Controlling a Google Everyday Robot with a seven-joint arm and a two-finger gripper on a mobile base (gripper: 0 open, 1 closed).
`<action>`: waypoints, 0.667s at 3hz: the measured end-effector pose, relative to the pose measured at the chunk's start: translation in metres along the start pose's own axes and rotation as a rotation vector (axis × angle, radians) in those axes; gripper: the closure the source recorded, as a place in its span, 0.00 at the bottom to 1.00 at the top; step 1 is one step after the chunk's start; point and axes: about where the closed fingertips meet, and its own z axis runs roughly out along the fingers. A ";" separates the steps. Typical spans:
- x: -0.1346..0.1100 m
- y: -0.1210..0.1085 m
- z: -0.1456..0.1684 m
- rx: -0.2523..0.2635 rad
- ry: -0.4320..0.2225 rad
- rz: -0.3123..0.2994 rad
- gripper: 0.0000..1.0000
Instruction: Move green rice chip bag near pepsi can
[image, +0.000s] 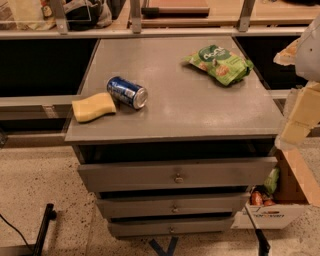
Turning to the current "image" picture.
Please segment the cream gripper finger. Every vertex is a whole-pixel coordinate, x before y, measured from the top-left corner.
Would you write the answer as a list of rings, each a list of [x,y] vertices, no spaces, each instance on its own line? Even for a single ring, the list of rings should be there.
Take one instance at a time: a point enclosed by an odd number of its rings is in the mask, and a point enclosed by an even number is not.
[[[298,42],[299,40],[296,39],[291,42],[285,49],[278,52],[275,55],[273,62],[282,66],[294,65]]]
[[[281,132],[280,140],[297,145],[320,122],[320,83],[309,81],[298,90],[293,108]]]

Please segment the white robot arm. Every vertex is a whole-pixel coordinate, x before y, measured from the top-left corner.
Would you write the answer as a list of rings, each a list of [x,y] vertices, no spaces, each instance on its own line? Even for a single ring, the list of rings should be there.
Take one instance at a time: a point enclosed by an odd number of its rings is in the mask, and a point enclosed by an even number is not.
[[[320,122],[320,16],[298,39],[278,52],[273,62],[294,65],[296,75],[307,81],[303,88],[290,91],[284,120],[275,140],[278,149],[291,150]]]

